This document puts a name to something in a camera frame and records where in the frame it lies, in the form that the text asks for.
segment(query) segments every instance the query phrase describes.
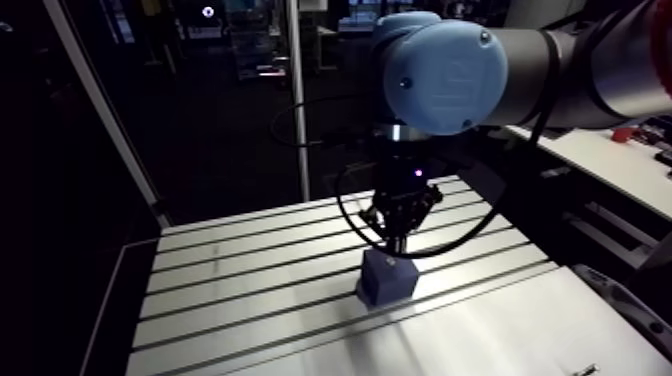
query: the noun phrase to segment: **blue block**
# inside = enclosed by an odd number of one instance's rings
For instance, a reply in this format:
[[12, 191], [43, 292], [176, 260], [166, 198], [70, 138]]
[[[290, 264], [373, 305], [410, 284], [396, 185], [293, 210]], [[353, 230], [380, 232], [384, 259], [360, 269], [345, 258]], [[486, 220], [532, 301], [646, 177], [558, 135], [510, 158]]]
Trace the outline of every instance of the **blue block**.
[[418, 269], [413, 261], [392, 258], [375, 249], [367, 249], [362, 257], [357, 296], [369, 307], [410, 298], [418, 277]]

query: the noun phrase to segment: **screw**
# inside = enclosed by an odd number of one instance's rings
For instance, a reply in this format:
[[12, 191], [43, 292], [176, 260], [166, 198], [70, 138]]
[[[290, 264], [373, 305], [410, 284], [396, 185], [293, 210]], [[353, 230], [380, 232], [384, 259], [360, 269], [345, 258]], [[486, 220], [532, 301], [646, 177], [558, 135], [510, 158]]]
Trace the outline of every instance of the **screw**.
[[404, 77], [401, 79], [399, 86], [401, 86], [402, 89], [410, 89], [413, 86], [413, 81], [408, 77]]
[[661, 334], [665, 330], [663, 325], [659, 322], [652, 322], [649, 324], [649, 329], [656, 334]]
[[600, 372], [600, 367], [597, 364], [591, 364], [583, 371], [575, 372], [572, 376], [592, 376]]
[[485, 43], [490, 42], [490, 38], [491, 38], [490, 33], [488, 33], [485, 30], [481, 31], [481, 35], [480, 35], [481, 43], [485, 44]]

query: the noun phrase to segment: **workbench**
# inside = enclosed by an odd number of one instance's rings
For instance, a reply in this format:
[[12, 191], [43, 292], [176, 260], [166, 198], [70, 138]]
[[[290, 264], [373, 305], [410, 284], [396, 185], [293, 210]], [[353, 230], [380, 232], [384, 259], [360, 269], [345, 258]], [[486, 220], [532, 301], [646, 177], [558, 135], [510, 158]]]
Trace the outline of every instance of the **workbench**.
[[[524, 140], [530, 136], [530, 131], [520, 127], [508, 126], [505, 129]], [[575, 129], [555, 140], [541, 137], [538, 145], [568, 165], [657, 214], [669, 222], [672, 228], [672, 179], [667, 177], [670, 168], [654, 159], [660, 149], [635, 140], [627, 143], [611, 141], [612, 132]], [[672, 232], [657, 240], [647, 233], [647, 229], [633, 226], [628, 218], [621, 218], [598, 203], [591, 203], [590, 210], [639, 240], [641, 246], [635, 249], [624, 248], [580, 218], [570, 218], [572, 225], [635, 270], [672, 261]]]
[[[456, 239], [490, 205], [456, 176], [408, 251]], [[344, 196], [356, 213], [372, 192]], [[373, 237], [372, 231], [365, 230]], [[363, 242], [335, 199], [163, 231], [127, 375], [669, 376], [672, 366], [505, 218], [415, 261], [411, 299], [354, 295]]]

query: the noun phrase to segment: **metal pole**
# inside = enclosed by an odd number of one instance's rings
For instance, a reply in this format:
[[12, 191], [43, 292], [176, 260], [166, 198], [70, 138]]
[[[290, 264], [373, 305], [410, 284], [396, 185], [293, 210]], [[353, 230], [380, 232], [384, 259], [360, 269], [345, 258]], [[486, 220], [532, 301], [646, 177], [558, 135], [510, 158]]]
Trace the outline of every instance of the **metal pole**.
[[[124, 137], [124, 133], [119, 126], [116, 117], [112, 113], [112, 109], [107, 104], [103, 91], [98, 85], [94, 72], [91, 70], [91, 67], [84, 56], [84, 52], [77, 42], [77, 37], [68, 23], [68, 19], [60, 2], [58, 0], [44, 0], [44, 5], [47, 8], [51, 21], [54, 23], [56, 32], [58, 32], [58, 36], [61, 38], [61, 42], [70, 57], [72, 65], [75, 67], [77, 75], [82, 81], [84, 89], [89, 95], [96, 112], [98, 112], [98, 116], [100, 116], [100, 120], [103, 122], [105, 129], [107, 129], [107, 133], [112, 138], [114, 146], [121, 155], [124, 164], [126, 164], [126, 168], [128, 168], [128, 171], [131, 173], [131, 176], [140, 189], [145, 201], [150, 208], [154, 209], [158, 199], [152, 189], [152, 185], [145, 175], [140, 161], [136, 159], [131, 145]], [[170, 227], [170, 222], [165, 214], [155, 213], [155, 217], [162, 229]]]
[[[292, 88], [295, 103], [303, 102], [303, 70], [301, 68], [301, 40], [299, 39], [299, 5], [297, 0], [287, 0], [287, 24], [289, 31], [290, 64], [292, 69]], [[296, 141], [306, 143], [306, 116], [303, 107], [294, 109], [296, 119]], [[299, 178], [301, 179], [301, 198], [310, 200], [310, 175], [308, 172], [308, 150], [299, 149]]]

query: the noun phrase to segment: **glass panel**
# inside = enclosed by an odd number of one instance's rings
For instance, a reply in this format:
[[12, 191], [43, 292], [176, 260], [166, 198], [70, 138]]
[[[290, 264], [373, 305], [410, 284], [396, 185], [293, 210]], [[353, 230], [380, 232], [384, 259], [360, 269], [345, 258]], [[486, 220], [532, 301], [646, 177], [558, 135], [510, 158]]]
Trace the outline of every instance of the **glass panel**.
[[268, 133], [292, 103], [283, 1], [65, 6], [174, 223], [300, 201], [297, 152]]

